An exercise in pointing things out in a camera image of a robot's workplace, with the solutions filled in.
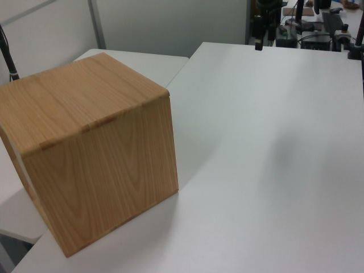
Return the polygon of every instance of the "black cable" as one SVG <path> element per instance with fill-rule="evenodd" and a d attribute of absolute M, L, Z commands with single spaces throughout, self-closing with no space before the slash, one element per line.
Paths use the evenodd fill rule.
<path fill-rule="evenodd" d="M 7 37 L 5 35 L 4 30 L 2 29 L 0 25 L 0 50 L 2 53 L 2 56 L 5 59 L 7 68 L 9 69 L 9 74 L 13 80 L 18 80 L 19 75 L 18 71 L 16 71 L 15 64 L 13 62 L 13 58 L 11 57 L 10 50 L 9 50 L 9 43 L 7 41 Z"/>
<path fill-rule="evenodd" d="M 282 20 L 279 22 L 279 24 L 282 24 L 282 21 L 285 17 L 289 16 L 289 14 L 292 12 L 292 18 L 293 18 L 293 10 L 295 9 L 295 7 L 297 6 L 298 1 L 296 2 L 296 4 L 293 6 L 293 8 L 291 8 L 291 10 L 288 12 L 288 15 L 285 15 L 284 17 L 282 17 Z"/>
<path fill-rule="evenodd" d="M 7 49 L 9 49 L 9 43 L 8 43 L 8 41 L 7 41 L 7 37 L 6 37 L 6 35 L 5 35 L 4 30 L 2 29 L 1 25 L 0 25 L 0 31 L 1 31 L 2 36 L 3 36 L 3 37 L 4 37 L 4 39 L 5 39 L 5 43 L 6 43 Z"/>
<path fill-rule="evenodd" d="M 319 36 L 330 36 L 330 34 L 317 34 L 317 35 L 308 35 L 306 37 L 303 37 L 301 39 L 299 39 L 297 42 L 309 39 L 309 38 L 314 38 L 314 37 L 319 37 Z"/>
<path fill-rule="evenodd" d="M 292 26 L 292 21 L 293 21 L 294 9 L 295 9 L 295 7 L 297 6 L 297 4 L 298 4 L 298 1 L 296 2 L 296 4 L 293 6 L 293 9 L 292 9 L 291 26 Z"/>

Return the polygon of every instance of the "wood grain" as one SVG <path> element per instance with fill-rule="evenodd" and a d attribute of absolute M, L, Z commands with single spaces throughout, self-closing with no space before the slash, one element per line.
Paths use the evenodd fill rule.
<path fill-rule="evenodd" d="M 0 121 L 26 157 L 161 96 L 165 88 L 101 53 L 0 86 Z"/>
<path fill-rule="evenodd" d="M 66 257 L 178 191 L 168 91 L 84 60 L 58 69 L 67 84 L 43 72 L 0 90 L 0 137 Z"/>

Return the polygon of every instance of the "black pole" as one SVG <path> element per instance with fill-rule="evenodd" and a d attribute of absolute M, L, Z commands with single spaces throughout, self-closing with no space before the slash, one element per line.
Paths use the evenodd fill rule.
<path fill-rule="evenodd" d="M 348 53 L 348 59 L 350 60 L 362 60 L 362 43 L 364 36 L 364 13 L 360 21 L 357 39 L 354 45 L 350 46 L 350 51 Z"/>
<path fill-rule="evenodd" d="M 13 58 L 10 55 L 9 45 L 6 43 L 4 32 L 1 26 L 0 26 L 0 49 L 2 52 L 2 56 L 4 56 L 7 68 L 9 69 L 11 78 L 13 79 L 13 81 L 18 80 L 19 79 L 18 71 L 16 71 Z"/>
<path fill-rule="evenodd" d="M 304 0 L 298 0 L 297 1 L 296 22 L 301 22 L 301 20 L 302 20 L 302 13 L 303 13 L 303 5 L 304 5 L 304 3 L 305 3 Z"/>

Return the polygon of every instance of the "black stand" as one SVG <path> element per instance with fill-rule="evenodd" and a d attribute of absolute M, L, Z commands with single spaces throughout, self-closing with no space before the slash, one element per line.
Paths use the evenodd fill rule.
<path fill-rule="evenodd" d="M 304 0 L 297 1 L 297 10 L 295 18 L 286 20 L 286 26 L 296 26 L 296 31 L 302 33 L 303 31 L 314 31 L 315 26 L 311 22 L 302 20 Z"/>
<path fill-rule="evenodd" d="M 350 60 L 362 60 L 363 59 L 363 53 L 362 53 L 363 36 L 364 36 L 364 13 L 363 13 L 362 19 L 360 21 L 360 26 L 359 26 L 358 35 L 357 35 L 355 44 L 350 46 L 350 51 L 348 53 L 348 59 L 350 59 Z"/>
<path fill-rule="evenodd" d="M 15 64 L 13 62 L 13 58 L 11 58 L 10 51 L 9 51 L 9 45 L 7 44 L 7 41 L 5 39 L 4 32 L 2 30 L 2 27 L 0 26 L 0 49 L 2 52 L 2 56 L 4 56 L 7 68 L 9 69 L 9 73 L 13 81 L 19 79 L 18 72 L 16 71 Z"/>

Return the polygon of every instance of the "white table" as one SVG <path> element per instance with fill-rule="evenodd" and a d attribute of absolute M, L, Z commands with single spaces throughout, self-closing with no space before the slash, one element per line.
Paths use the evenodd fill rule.
<path fill-rule="evenodd" d="M 68 259 L 46 232 L 14 272 L 363 272 L 360 62 L 204 43 L 167 88 L 179 194 Z"/>
<path fill-rule="evenodd" d="M 78 59 L 101 52 L 166 87 L 188 61 L 186 57 L 91 49 Z M 28 197 L 0 141 L 0 234 L 35 243 L 47 226 Z"/>

